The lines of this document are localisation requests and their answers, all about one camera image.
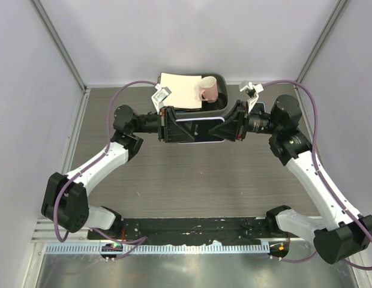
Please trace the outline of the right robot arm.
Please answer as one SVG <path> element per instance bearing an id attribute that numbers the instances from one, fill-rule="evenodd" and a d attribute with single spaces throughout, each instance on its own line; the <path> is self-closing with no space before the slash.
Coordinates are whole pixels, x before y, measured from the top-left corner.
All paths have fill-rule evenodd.
<path id="1" fill-rule="evenodd" d="M 301 183 L 320 213 L 312 219 L 286 205 L 266 213 L 267 234 L 298 236 L 310 243 L 327 263 L 334 264 L 372 243 L 372 215 L 363 216 L 342 195 L 319 163 L 312 144 L 299 130 L 302 112 L 291 95 L 277 97 L 270 113 L 251 112 L 246 102 L 237 101 L 224 121 L 209 130 L 229 141 L 244 140 L 247 133 L 269 134 L 269 146 Z"/>

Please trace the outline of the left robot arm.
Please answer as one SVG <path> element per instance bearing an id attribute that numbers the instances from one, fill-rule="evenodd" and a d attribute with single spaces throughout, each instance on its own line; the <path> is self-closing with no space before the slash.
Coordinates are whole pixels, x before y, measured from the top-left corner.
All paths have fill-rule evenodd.
<path id="1" fill-rule="evenodd" d="M 116 239 L 122 231 L 120 215 L 109 208 L 90 206 L 90 193 L 139 152 L 143 140 L 135 133 L 157 133 L 166 142 L 193 142 L 194 133 L 190 131 L 195 126 L 193 121 L 178 119 L 172 107 L 138 115 L 128 105 L 119 106 L 114 112 L 114 133 L 109 134 L 105 148 L 66 174 L 52 174 L 47 182 L 41 212 L 52 220 L 59 241 L 65 240 L 60 229 L 76 233 L 82 228 L 100 229 L 108 239 Z"/>

